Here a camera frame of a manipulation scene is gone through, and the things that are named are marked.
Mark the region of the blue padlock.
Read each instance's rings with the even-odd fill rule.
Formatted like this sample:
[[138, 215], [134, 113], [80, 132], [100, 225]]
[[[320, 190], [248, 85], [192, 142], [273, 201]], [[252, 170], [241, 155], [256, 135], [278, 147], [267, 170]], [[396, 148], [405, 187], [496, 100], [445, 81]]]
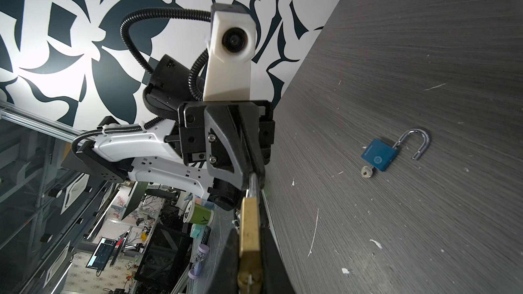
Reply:
[[366, 147], [365, 151], [361, 155], [361, 158], [367, 162], [367, 165], [363, 166], [360, 170], [361, 177], [371, 178], [373, 176], [374, 169], [377, 169], [381, 172], [387, 170], [387, 168], [399, 154], [399, 147], [409, 136], [413, 134], [419, 134], [422, 136], [422, 144], [412, 156], [414, 161], [419, 160], [431, 143], [431, 137], [429, 133], [423, 129], [414, 128], [407, 130], [403, 133], [402, 136], [399, 137], [393, 146], [389, 146], [379, 139], [374, 139]]

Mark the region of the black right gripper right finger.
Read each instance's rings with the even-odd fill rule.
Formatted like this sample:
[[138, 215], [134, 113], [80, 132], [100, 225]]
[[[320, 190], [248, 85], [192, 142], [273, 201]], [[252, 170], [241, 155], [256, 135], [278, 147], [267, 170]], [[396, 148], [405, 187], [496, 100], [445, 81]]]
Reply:
[[264, 294], [295, 294], [287, 270], [281, 259], [271, 231], [267, 227], [260, 228], [261, 262], [263, 281], [261, 293]]

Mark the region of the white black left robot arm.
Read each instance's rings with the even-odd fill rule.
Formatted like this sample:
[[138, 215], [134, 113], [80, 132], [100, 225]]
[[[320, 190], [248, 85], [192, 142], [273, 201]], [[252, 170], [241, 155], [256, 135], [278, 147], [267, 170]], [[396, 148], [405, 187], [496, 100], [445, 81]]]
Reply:
[[74, 138], [65, 167], [109, 182], [173, 186], [224, 210], [237, 209], [243, 193], [260, 193], [275, 136], [272, 104], [225, 92], [197, 100], [209, 60], [225, 65], [222, 80], [251, 64], [245, 54], [203, 52], [187, 68], [164, 56], [143, 92], [155, 118], [121, 125], [106, 117]]

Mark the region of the brass padlock with key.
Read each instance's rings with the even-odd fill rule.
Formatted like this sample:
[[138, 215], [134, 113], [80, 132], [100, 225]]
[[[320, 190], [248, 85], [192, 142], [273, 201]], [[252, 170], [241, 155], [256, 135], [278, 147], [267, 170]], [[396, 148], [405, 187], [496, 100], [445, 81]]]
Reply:
[[259, 177], [252, 174], [241, 206], [240, 262], [237, 276], [240, 293], [261, 293], [262, 288], [259, 194]]

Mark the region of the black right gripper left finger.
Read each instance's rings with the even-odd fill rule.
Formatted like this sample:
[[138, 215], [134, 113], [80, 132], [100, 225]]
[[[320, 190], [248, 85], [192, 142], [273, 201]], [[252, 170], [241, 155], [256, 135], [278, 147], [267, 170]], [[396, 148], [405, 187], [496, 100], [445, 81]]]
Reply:
[[237, 230], [231, 229], [226, 244], [222, 250], [219, 263], [209, 284], [206, 293], [237, 294], [239, 268], [239, 235]]

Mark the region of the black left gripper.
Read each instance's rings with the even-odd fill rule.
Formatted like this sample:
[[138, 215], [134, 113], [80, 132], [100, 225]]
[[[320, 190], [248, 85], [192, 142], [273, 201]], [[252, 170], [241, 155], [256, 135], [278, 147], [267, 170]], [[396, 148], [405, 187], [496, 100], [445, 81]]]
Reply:
[[178, 107], [177, 152], [184, 164], [206, 161], [213, 178], [240, 191], [264, 187], [274, 140], [271, 102], [185, 102]]

